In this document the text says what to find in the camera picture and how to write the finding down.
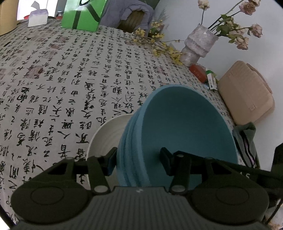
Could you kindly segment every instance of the ribbed gray surface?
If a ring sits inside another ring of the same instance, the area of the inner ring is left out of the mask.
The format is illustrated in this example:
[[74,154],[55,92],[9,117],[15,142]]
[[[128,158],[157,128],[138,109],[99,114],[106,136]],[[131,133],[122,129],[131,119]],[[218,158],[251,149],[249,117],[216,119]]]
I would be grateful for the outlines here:
[[93,197],[77,217],[57,225],[20,222],[13,230],[268,230],[261,223],[225,226],[197,214],[187,200],[164,188],[116,187],[109,195]]

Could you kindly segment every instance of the red object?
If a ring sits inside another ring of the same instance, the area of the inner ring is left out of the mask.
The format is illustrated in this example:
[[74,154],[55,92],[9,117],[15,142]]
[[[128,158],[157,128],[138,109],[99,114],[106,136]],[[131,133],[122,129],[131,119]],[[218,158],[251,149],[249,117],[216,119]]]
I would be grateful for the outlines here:
[[207,81],[207,76],[205,70],[199,65],[191,65],[189,70],[192,72],[193,75],[197,77],[197,79],[201,83],[205,83]]

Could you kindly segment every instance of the screw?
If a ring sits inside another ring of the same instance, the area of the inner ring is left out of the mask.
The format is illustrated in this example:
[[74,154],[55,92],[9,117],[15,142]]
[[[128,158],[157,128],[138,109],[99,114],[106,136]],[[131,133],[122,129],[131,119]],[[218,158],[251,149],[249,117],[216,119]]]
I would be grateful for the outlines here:
[[186,188],[183,185],[174,185],[172,186],[171,190],[173,192],[183,192],[186,190]]
[[108,191],[108,188],[105,185],[98,185],[94,188],[94,191],[97,193],[105,193]]

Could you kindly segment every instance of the green gift bag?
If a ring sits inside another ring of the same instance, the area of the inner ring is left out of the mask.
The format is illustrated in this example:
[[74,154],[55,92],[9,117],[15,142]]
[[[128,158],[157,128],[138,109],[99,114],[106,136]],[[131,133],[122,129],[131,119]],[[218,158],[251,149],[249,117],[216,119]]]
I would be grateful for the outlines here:
[[107,0],[67,0],[62,27],[95,32]]

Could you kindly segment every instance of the tablecloth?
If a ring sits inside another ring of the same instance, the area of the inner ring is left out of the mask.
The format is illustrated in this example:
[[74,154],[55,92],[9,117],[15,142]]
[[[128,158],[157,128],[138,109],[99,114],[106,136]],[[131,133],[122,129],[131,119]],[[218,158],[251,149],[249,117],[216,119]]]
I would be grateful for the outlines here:
[[[95,131],[108,119],[133,113],[156,88],[183,84],[207,97],[230,129],[233,121],[217,92],[185,66],[100,26],[96,33],[20,24],[0,37],[0,203],[24,182],[65,157],[83,160]],[[78,183],[87,187],[85,175]]]

